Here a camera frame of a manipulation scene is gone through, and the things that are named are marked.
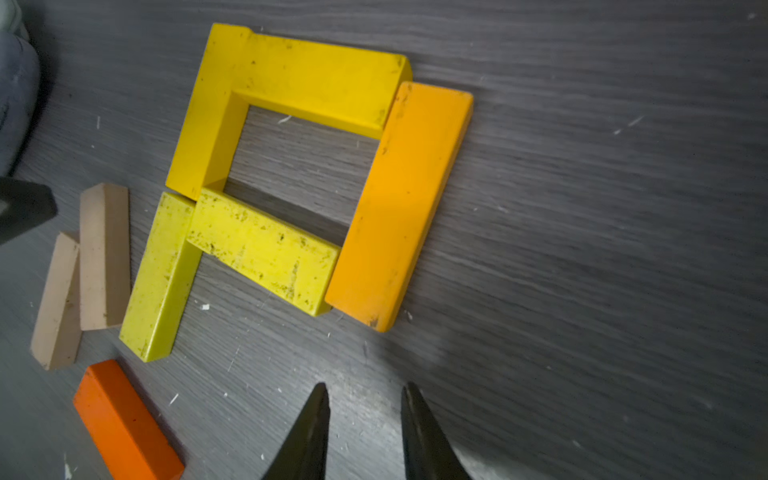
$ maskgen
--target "orange wooden block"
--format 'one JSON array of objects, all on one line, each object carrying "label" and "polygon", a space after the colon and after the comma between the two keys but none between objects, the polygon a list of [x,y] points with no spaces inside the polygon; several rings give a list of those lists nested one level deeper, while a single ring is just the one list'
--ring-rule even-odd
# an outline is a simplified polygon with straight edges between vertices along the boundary
[{"label": "orange wooden block", "polygon": [[392,327],[471,116],[469,93],[400,85],[326,302]]},{"label": "orange wooden block", "polygon": [[114,360],[85,370],[74,407],[115,480],[176,480],[184,473],[178,455]]}]

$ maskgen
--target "light orange wooden block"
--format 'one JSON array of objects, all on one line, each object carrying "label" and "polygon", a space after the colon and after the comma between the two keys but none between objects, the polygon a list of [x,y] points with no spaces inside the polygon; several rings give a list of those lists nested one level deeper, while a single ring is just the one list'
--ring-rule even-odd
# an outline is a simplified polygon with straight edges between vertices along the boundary
[{"label": "light orange wooden block", "polygon": [[128,189],[99,184],[80,196],[80,326],[123,323],[131,297]]},{"label": "light orange wooden block", "polygon": [[80,345],[80,244],[61,232],[48,268],[30,350],[44,369],[74,363]]},{"label": "light orange wooden block", "polygon": [[178,455],[114,360],[85,370],[74,407],[114,480],[176,480],[184,473]]},{"label": "light orange wooden block", "polygon": [[471,116],[469,93],[403,82],[326,302],[392,327]]}]

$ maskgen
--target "block arrangement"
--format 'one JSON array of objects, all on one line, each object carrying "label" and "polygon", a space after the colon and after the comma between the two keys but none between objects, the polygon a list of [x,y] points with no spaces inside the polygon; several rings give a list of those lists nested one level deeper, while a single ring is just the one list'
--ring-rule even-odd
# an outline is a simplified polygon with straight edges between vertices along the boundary
[{"label": "block arrangement", "polygon": [[[251,105],[381,139],[343,248],[222,193]],[[334,306],[385,332],[471,116],[470,94],[412,82],[402,55],[214,24],[166,181],[197,203],[165,220],[166,250],[155,218],[121,338],[144,361],[168,354],[197,261],[188,253],[183,274],[161,272],[186,245],[305,313]]]},{"label": "block arrangement", "polygon": [[403,55],[325,45],[214,24],[166,185],[192,200],[223,190],[248,107],[381,138]]}]

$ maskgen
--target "wood grain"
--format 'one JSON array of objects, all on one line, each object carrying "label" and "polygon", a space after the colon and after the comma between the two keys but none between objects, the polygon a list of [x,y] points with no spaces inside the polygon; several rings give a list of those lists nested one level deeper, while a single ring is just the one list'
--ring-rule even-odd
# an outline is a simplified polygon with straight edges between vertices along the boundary
[{"label": "wood grain", "polygon": [[99,184],[80,195],[80,327],[120,326],[131,298],[128,189]]},{"label": "wood grain", "polygon": [[61,232],[45,278],[29,350],[43,369],[74,363],[80,346],[80,243],[78,232]]},{"label": "wood grain", "polygon": [[[187,479],[259,478],[318,381],[327,477],[403,478],[407,379],[475,478],[764,478],[764,5],[23,3],[47,96],[16,175],[59,215],[0,248],[3,475],[60,476],[67,452],[108,476],[70,405],[119,358]],[[75,367],[35,370],[30,303],[85,188],[130,188],[137,272],[212,22],[403,53],[473,93],[407,312],[386,335],[311,319],[206,257],[167,359],[97,331]],[[336,241],[376,142],[281,118],[250,110],[227,192]]]}]

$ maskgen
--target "gray fabric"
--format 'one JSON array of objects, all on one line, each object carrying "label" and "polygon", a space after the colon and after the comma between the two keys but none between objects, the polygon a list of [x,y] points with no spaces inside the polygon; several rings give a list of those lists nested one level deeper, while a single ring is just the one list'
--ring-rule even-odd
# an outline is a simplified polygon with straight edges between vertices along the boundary
[{"label": "gray fabric", "polygon": [[38,96],[40,66],[33,47],[0,33],[0,176],[11,170]]}]

